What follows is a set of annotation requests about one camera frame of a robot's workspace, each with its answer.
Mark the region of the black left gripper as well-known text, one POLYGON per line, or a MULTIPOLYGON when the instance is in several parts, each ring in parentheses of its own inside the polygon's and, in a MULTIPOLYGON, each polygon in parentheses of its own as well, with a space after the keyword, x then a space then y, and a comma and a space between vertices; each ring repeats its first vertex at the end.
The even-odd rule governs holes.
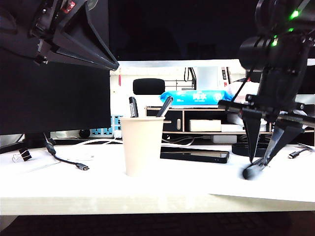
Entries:
POLYGON ((108 0, 44 0, 32 18, 29 35, 39 39, 34 61, 60 62, 117 70, 109 45, 108 0), (88 10, 95 29, 65 29, 80 10, 88 10))

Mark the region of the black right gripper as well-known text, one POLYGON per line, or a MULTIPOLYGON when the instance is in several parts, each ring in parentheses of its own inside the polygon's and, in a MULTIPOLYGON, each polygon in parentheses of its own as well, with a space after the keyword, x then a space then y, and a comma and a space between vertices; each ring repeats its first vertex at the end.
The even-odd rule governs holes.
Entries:
POLYGON ((219 101, 220 108, 237 113, 243 120, 249 146, 249 158, 252 163, 255 157, 261 119, 275 122, 263 158, 262 168, 265 168, 272 158, 300 133, 303 125, 314 128, 315 118, 295 114, 294 110, 303 109, 302 103, 297 103, 295 97, 303 83, 305 70, 301 71, 263 71, 256 95, 247 94, 246 103, 234 101, 219 101))

